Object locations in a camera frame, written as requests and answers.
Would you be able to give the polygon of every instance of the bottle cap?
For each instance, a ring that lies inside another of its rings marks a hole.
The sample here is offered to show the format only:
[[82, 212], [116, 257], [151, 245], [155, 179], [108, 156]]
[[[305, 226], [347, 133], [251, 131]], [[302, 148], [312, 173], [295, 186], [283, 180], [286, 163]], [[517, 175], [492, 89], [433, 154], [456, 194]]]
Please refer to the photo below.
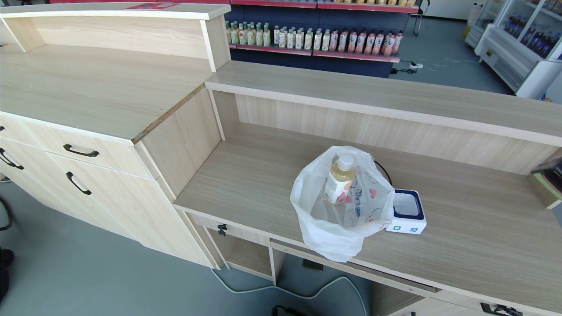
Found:
[[353, 167], [353, 157], [351, 156], [340, 156], [338, 158], [338, 167], [343, 171], [350, 170]]

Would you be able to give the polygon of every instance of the black cabinet handle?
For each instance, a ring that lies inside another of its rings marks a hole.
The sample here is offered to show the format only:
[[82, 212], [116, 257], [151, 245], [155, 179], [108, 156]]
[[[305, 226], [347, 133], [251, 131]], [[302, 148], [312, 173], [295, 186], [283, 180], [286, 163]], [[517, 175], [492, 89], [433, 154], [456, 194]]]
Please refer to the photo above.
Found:
[[499, 316], [523, 316], [522, 312], [518, 312], [516, 309], [507, 307], [505, 305], [498, 305], [496, 308], [492, 310], [490, 304], [488, 303], [480, 303], [482, 310], [484, 313], [492, 314], [492, 315], [499, 315]]
[[72, 148], [72, 145], [70, 145], [70, 144], [65, 144], [64, 146], [62, 146], [62, 148], [64, 148], [66, 151], [72, 152], [73, 154], [78, 154], [78, 155], [82, 155], [82, 156], [96, 157], [97, 155], [99, 155], [99, 152], [97, 152], [95, 150], [92, 151], [92, 152], [89, 152], [87, 154], [85, 154], [83, 152], [79, 152], [79, 151], [74, 151], [74, 150], [70, 149], [70, 148]]
[[90, 191], [90, 190], [84, 191], [84, 190], [82, 190], [76, 183], [74, 183], [74, 181], [72, 180], [72, 177], [73, 177], [73, 176], [74, 176], [74, 175], [73, 175], [72, 172], [70, 172], [70, 171], [68, 171], [68, 172], [66, 173], [66, 177], [70, 180], [70, 182], [72, 182], [72, 184], [74, 184], [75, 187], [78, 188], [78, 190], [80, 190], [80, 192], [84, 193], [85, 195], [90, 195], [90, 194], [92, 194], [92, 191]]
[[16, 165], [14, 164], [10, 159], [8, 159], [8, 157], [6, 157], [6, 155], [4, 154], [6, 151], [4, 150], [4, 148], [0, 148], [0, 155], [2, 155], [3, 158], [0, 158], [2, 161], [4, 161], [6, 164], [8, 164], [8, 166], [10, 167], [14, 167], [14, 168], [18, 168], [20, 170], [24, 169], [24, 166], [22, 165]]

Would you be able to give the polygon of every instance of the red sign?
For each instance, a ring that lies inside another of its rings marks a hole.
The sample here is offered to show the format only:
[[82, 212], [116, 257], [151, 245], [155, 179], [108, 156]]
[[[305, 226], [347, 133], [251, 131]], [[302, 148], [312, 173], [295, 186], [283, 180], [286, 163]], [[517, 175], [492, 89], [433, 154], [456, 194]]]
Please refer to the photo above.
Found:
[[169, 7], [177, 6], [179, 3], [156, 3], [147, 2], [137, 6], [126, 8], [126, 10], [164, 10]]

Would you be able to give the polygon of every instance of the plastic bag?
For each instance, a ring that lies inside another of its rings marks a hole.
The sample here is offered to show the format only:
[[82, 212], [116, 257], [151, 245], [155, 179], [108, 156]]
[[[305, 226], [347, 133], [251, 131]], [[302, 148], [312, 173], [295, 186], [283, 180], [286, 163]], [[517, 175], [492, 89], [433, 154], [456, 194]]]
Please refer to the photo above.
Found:
[[[332, 205], [324, 197], [324, 184], [330, 167], [342, 155], [353, 157], [356, 176], [345, 201]], [[332, 146], [297, 176], [291, 203], [305, 244], [327, 259], [346, 262], [361, 251], [365, 237], [391, 222], [394, 195], [371, 154], [350, 146]]]

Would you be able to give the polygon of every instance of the display fridge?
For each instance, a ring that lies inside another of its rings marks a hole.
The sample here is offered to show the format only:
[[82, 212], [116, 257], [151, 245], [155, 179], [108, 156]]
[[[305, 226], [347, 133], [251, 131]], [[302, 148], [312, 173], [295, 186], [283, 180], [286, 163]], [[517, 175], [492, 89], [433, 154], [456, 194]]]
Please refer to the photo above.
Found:
[[540, 99], [562, 72], [562, 0], [508, 0], [474, 52], [516, 96]]
[[484, 30], [488, 24], [494, 23], [498, 13], [500, 13], [501, 8], [507, 0], [488, 0], [480, 10], [480, 14], [476, 19], [476, 23], [470, 28], [470, 32], [465, 38], [465, 42], [472, 46], [473, 48], [476, 47]]

